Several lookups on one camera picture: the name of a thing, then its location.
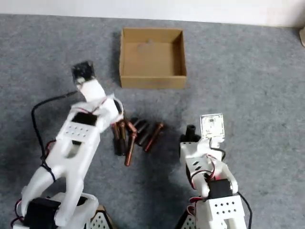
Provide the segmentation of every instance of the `brown box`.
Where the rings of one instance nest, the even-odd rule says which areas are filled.
[[[121,34],[120,78],[123,88],[184,88],[183,31],[124,28]]]

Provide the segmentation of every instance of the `white 3d-printed part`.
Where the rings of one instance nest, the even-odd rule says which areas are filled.
[[[215,219],[231,219],[244,217],[244,208],[240,196],[210,199],[211,217]]]
[[[224,138],[223,114],[207,114],[200,116],[201,138]]]
[[[96,213],[91,221],[90,229],[110,229],[108,221],[102,212]]]
[[[185,219],[181,229],[196,229],[195,217],[188,215],[188,217]]]
[[[92,134],[95,135],[98,130],[92,125],[67,122],[61,132],[64,137],[68,137],[71,140],[86,142],[92,137]]]

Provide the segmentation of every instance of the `screw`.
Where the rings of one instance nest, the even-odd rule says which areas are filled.
[[[125,131],[125,122],[120,121],[121,137],[126,142],[126,131]]]
[[[135,132],[133,132],[131,134],[131,138],[129,139],[129,148],[128,148],[128,152],[127,152],[127,155],[126,155],[126,158],[125,158],[125,165],[126,166],[130,165],[130,161],[132,159],[134,142],[135,142],[136,137],[137,137],[137,134]]]
[[[161,129],[164,127],[163,123],[159,123],[155,129],[155,131],[152,134],[151,139],[149,140],[148,144],[146,145],[144,151],[148,152],[154,141],[157,139],[157,136],[159,135]]]

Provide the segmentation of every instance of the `copper cylinder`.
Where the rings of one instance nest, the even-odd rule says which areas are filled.
[[[153,143],[155,142],[155,140],[157,139],[161,129],[164,127],[164,124],[163,123],[159,123],[155,129],[155,131],[153,132],[152,134],[152,137],[149,139],[144,151],[145,152],[148,152],[149,149],[151,148],[151,146],[153,145]]]
[[[127,125],[127,127],[131,130],[131,132],[133,133],[137,133],[137,129],[134,127],[134,125],[127,119],[125,119],[125,123]]]
[[[114,124],[111,124],[111,128],[112,128],[112,131],[113,131],[113,135],[114,135],[114,139],[119,139],[120,136],[119,136],[119,129],[118,129],[118,126],[116,123]]]
[[[134,142],[135,142],[136,137],[137,137],[136,133],[132,133],[131,136],[130,136],[128,152],[127,152],[126,158],[125,158],[125,165],[126,166],[130,165],[130,161],[132,159],[132,152],[133,152]]]
[[[124,141],[126,142],[125,122],[122,120],[122,121],[119,122],[119,125],[120,125],[121,138],[124,139]]]

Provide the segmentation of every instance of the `red wire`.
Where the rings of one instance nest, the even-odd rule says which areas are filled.
[[[196,172],[191,176],[191,186],[192,186],[193,189],[195,189],[194,184],[193,184],[193,177],[194,177],[195,175],[197,175],[198,173],[201,173],[201,172],[209,172],[209,173],[211,173],[211,174],[209,175],[209,177],[208,177],[209,180],[211,180],[211,179],[214,177],[214,175],[215,175],[215,164],[214,164],[214,162],[213,162],[212,159],[210,159],[210,160],[211,160],[211,163],[212,163],[212,165],[213,165],[213,170],[212,170],[212,172],[209,171],[209,170],[206,170],[206,169],[201,169],[201,170],[196,171]]]
[[[16,214],[16,218],[12,220],[12,222],[10,223],[10,226],[13,227],[14,225],[14,222],[16,222],[17,220],[20,220],[21,222],[23,222],[23,217],[18,215],[17,213],[17,206],[18,204],[22,201],[22,199],[20,198],[19,200],[17,200],[16,204],[15,204],[15,208],[14,208],[14,211],[15,211],[15,214]]]
[[[23,217],[17,217],[15,219],[13,219],[11,222],[10,222],[10,227],[13,228],[14,226],[14,222],[16,222],[17,220],[20,220],[20,222],[23,222]]]
[[[56,139],[53,139],[53,140],[49,141],[49,142],[46,144],[46,147],[45,147],[45,149],[46,149],[46,156],[49,155],[49,153],[50,153],[49,147],[50,147],[51,143],[53,143],[53,142],[56,142]]]
[[[17,206],[18,206],[18,204],[19,204],[21,201],[22,201],[21,198],[20,198],[19,200],[17,200],[17,202],[16,202],[16,204],[15,204],[15,208],[14,208],[15,214],[16,214],[16,216],[17,216],[18,218],[20,217],[20,215],[18,215],[18,213],[17,213]]]
[[[192,203],[200,201],[200,200],[203,200],[203,198],[202,197],[192,197],[192,198],[190,198],[190,203],[192,204]]]

